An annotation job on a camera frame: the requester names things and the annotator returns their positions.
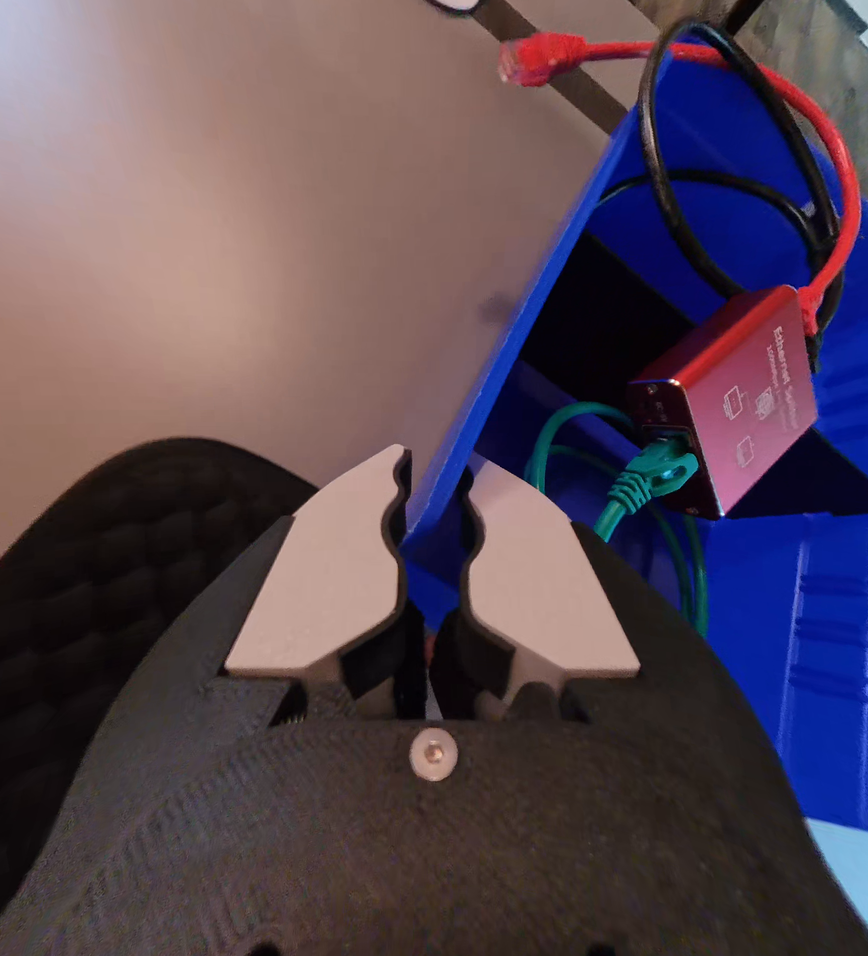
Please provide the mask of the black foam pad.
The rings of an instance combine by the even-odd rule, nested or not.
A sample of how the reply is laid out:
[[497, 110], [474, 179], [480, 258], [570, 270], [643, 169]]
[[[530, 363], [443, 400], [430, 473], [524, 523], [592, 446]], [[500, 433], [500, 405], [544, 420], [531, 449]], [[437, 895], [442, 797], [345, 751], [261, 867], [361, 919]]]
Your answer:
[[0, 913], [129, 677], [317, 489], [223, 442], [156, 440], [76, 481], [0, 558]]

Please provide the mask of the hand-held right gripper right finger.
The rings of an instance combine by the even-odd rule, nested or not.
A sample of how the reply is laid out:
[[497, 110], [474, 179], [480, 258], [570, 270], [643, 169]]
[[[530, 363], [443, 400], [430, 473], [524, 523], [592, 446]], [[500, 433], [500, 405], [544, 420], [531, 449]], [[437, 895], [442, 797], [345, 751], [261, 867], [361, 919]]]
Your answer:
[[434, 643], [444, 718], [556, 714], [571, 683], [639, 675], [640, 660], [560, 508], [480, 457], [460, 501], [459, 603]]

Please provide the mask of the blue plastic bin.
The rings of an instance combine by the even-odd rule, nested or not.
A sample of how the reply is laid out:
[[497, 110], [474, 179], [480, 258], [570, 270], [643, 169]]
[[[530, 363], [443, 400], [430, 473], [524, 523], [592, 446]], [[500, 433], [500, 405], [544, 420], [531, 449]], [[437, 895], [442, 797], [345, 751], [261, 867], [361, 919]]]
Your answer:
[[[457, 588], [462, 519], [455, 500], [475, 453], [523, 470], [543, 413], [568, 403], [520, 360], [554, 282], [588, 233], [692, 323], [722, 301], [687, 265], [646, 185], [595, 207], [595, 194], [643, 173], [637, 110], [605, 157], [488, 361], [470, 409], [408, 508], [408, 559], [423, 568], [435, 620]], [[845, 269], [844, 297], [814, 379], [817, 428], [868, 474], [868, 204]], [[710, 641], [756, 711], [811, 819], [868, 830], [868, 515], [699, 520], [711, 601]]]

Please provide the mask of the red ethernet switch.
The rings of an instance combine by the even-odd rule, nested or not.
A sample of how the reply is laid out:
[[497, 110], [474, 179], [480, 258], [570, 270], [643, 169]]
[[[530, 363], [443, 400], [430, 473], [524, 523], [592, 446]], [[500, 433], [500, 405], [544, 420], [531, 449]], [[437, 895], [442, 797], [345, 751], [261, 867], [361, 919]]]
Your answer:
[[679, 436], [698, 460], [673, 510], [726, 517], [818, 418], [798, 293], [732, 298], [634, 376], [626, 400], [645, 436]]

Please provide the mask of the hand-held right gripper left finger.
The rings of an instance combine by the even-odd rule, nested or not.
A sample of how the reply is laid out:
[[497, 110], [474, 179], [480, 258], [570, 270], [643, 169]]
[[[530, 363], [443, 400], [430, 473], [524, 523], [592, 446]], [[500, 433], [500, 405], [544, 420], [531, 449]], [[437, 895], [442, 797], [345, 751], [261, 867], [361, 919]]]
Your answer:
[[341, 686], [367, 719], [411, 710], [414, 622], [400, 552], [411, 482], [411, 451], [391, 445], [296, 510], [228, 675]]

